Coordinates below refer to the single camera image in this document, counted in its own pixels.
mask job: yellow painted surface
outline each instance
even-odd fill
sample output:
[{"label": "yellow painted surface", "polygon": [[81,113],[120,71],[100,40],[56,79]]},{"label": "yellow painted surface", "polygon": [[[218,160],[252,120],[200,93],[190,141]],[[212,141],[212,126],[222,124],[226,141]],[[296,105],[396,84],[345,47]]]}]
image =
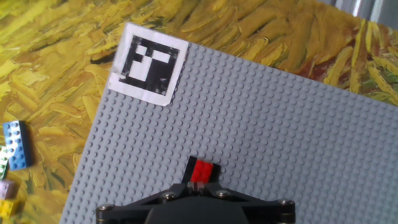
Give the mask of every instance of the yellow painted surface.
[{"label": "yellow painted surface", "polygon": [[397,31],[315,0],[4,0],[0,121],[35,157],[4,223],[58,223],[126,22],[398,103]]}]

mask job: gray lego baseplate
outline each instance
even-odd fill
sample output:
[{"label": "gray lego baseplate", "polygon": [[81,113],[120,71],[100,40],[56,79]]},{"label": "gray lego baseplate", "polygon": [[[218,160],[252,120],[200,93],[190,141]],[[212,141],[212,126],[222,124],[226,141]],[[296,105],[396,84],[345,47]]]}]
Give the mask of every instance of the gray lego baseplate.
[{"label": "gray lego baseplate", "polygon": [[297,223],[398,220],[397,107],[190,44],[170,105],[105,89],[61,223],[179,183],[189,156]]}]

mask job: red lego brick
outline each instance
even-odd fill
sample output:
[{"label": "red lego brick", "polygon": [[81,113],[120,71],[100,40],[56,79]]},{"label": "red lego brick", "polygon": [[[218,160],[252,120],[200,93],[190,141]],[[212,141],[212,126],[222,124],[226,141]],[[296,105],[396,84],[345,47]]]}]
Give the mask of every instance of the red lego brick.
[{"label": "red lego brick", "polygon": [[193,169],[191,182],[203,182],[204,184],[208,183],[212,171],[213,164],[197,160],[195,168]]}]

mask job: gray metal object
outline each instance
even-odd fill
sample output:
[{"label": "gray metal object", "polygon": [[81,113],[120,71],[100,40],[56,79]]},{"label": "gray metal object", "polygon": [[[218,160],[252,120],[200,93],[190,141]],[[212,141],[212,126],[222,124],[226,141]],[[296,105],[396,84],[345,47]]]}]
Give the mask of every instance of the gray metal object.
[{"label": "gray metal object", "polygon": [[100,205],[98,207],[98,209],[101,210],[101,211],[106,211],[106,210],[109,210],[109,209],[111,209],[113,207],[114,207],[114,205],[112,205],[112,204],[104,204],[104,205]]},{"label": "gray metal object", "polygon": [[170,105],[105,89],[60,223],[168,189],[189,156],[297,223],[398,220],[397,107],[190,44]]},{"label": "gray metal object", "polygon": [[197,182],[198,189],[203,189],[205,184],[203,182]]},{"label": "gray metal object", "polygon": [[172,200],[173,198],[175,198],[175,193],[174,192],[164,192],[162,194],[162,197],[166,200]]},{"label": "gray metal object", "polygon": [[398,29],[398,1],[396,0],[319,0],[353,16],[359,16],[393,29]]},{"label": "gray metal object", "polygon": [[219,198],[225,198],[229,196],[229,192],[227,190],[217,190],[216,194]]},{"label": "gray metal object", "polygon": [[290,199],[279,199],[278,202],[281,205],[292,205],[292,204],[294,204],[294,201],[292,201]]},{"label": "gray metal object", "polygon": [[195,184],[193,182],[189,181],[188,184],[187,184],[187,187],[191,188],[191,189],[194,189],[195,188]]}]

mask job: yellow lego brick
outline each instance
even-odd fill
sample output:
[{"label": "yellow lego brick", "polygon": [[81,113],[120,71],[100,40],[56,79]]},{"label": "yellow lego brick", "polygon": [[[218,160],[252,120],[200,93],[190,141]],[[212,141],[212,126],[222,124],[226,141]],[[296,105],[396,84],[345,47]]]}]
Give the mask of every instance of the yellow lego brick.
[{"label": "yellow lego brick", "polygon": [[15,214],[18,207],[18,200],[0,200],[0,217],[10,218]]}]

